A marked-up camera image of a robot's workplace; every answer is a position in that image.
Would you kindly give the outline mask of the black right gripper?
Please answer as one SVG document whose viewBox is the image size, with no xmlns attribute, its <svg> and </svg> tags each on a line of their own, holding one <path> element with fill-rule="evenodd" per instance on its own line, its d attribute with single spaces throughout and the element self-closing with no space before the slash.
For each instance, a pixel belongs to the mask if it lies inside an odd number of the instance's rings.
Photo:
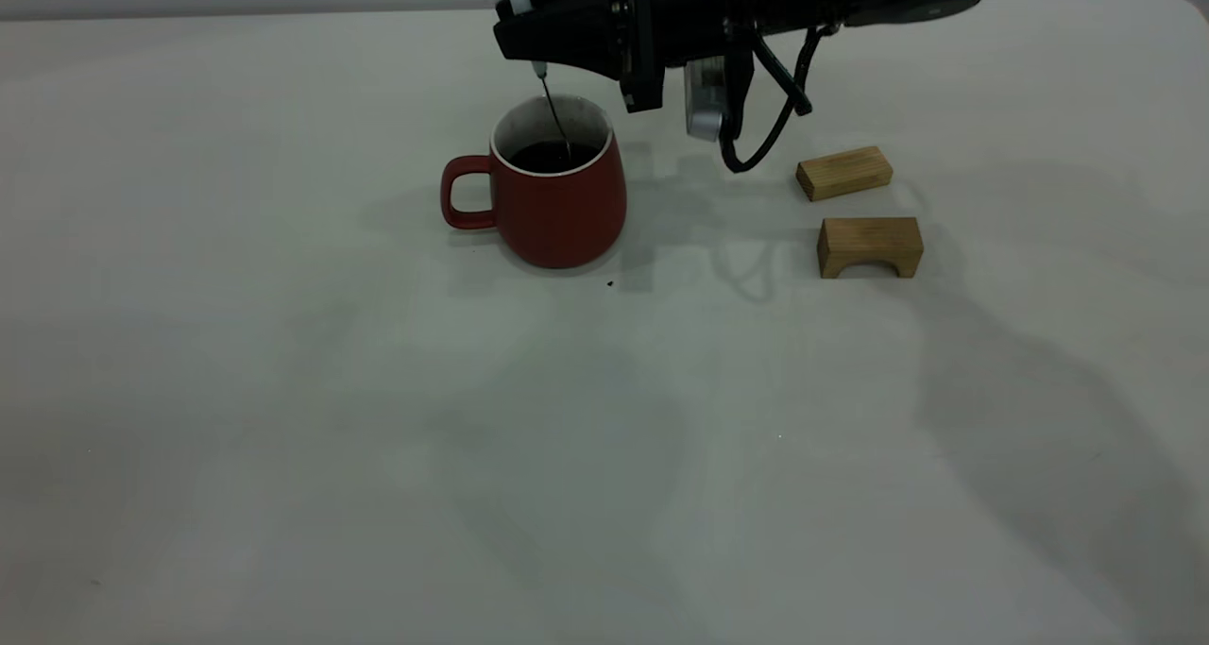
<svg viewBox="0 0 1209 645">
<path fill-rule="evenodd" d="M 496 4 L 494 39 L 507 59 L 544 61 L 619 79 L 631 114 L 661 106 L 666 69 L 716 59 L 723 111 L 742 111 L 753 51 L 741 0 L 530 1 L 533 8 L 523 13 L 510 1 Z"/>
</svg>

